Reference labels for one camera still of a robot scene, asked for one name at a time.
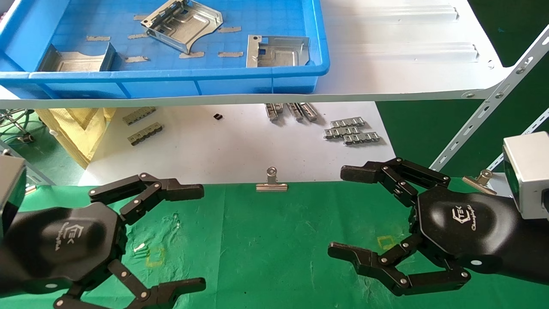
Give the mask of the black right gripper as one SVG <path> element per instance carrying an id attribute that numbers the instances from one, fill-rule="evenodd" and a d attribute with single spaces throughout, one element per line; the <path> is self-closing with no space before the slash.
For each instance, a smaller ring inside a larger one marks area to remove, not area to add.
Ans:
<path id="1" fill-rule="evenodd" d="M 522 263 L 513 248 L 521 216 L 511 198 L 451 191 L 449 176 L 400 157 L 342 166 L 341 180 L 379 183 L 404 206 L 417 205 L 421 235 L 413 233 L 384 254 L 337 242 L 328 246 L 331 258 L 350 262 L 359 276 L 378 280 L 395 296 L 461 289 L 471 279 L 465 268 L 521 278 Z M 413 185 L 428 190 L 419 194 Z M 398 264 L 418 249 L 444 270 L 400 272 Z"/>

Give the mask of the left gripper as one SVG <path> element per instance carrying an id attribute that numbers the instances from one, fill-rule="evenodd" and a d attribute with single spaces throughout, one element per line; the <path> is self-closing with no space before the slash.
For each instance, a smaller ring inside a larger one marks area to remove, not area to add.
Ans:
<path id="1" fill-rule="evenodd" d="M 127 309 L 172 309 L 181 295 L 206 289 L 202 277 L 146 288 L 120 262 L 126 241 L 118 213 L 101 202 L 20 212 L 1 241 L 1 297 L 70 288 L 55 309 L 104 309 L 81 297 L 113 274 L 135 296 Z"/>

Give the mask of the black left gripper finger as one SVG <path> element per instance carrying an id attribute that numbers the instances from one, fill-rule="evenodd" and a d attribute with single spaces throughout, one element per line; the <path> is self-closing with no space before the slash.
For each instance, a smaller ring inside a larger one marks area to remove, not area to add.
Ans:
<path id="1" fill-rule="evenodd" d="M 200 184 L 183 185 L 175 178 L 159 179 L 147 173 L 89 191 L 91 202 L 102 202 L 105 205 L 132 198 L 120 209 L 121 220 L 126 225 L 133 225 L 162 201 L 197 200 L 204 195 L 204 187 Z"/>

